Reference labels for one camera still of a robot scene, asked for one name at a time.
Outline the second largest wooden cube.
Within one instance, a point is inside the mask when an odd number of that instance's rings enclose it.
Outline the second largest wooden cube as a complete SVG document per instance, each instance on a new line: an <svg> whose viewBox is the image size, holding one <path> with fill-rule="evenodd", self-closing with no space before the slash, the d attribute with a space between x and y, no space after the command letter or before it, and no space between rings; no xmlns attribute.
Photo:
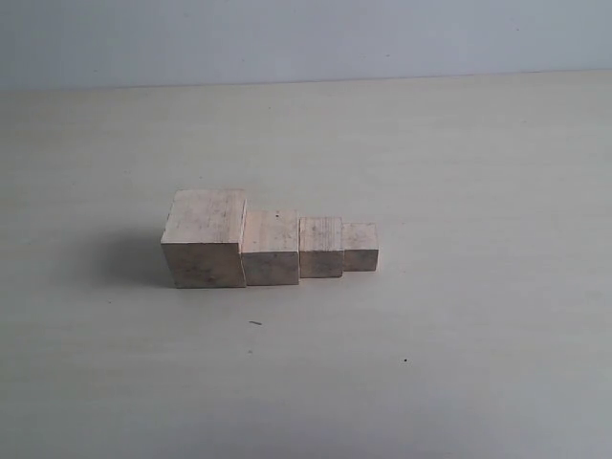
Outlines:
<svg viewBox="0 0 612 459"><path fill-rule="evenodd" d="M297 285L297 211L248 210L241 255L248 286Z"/></svg>

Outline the third largest wooden cube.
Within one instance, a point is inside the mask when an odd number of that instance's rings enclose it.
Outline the third largest wooden cube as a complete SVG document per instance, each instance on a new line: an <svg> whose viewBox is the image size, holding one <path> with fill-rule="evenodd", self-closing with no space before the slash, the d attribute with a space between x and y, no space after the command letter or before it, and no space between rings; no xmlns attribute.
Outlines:
<svg viewBox="0 0 612 459"><path fill-rule="evenodd" d="M298 223L300 277L342 277L344 250L341 218L300 217Z"/></svg>

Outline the smallest wooden cube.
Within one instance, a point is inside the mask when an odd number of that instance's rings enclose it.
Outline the smallest wooden cube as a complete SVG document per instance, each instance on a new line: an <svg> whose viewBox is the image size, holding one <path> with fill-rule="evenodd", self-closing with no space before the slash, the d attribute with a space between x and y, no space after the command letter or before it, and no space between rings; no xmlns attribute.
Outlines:
<svg viewBox="0 0 612 459"><path fill-rule="evenodd" d="M375 223L343 223L343 269L374 272L378 268L379 241Z"/></svg>

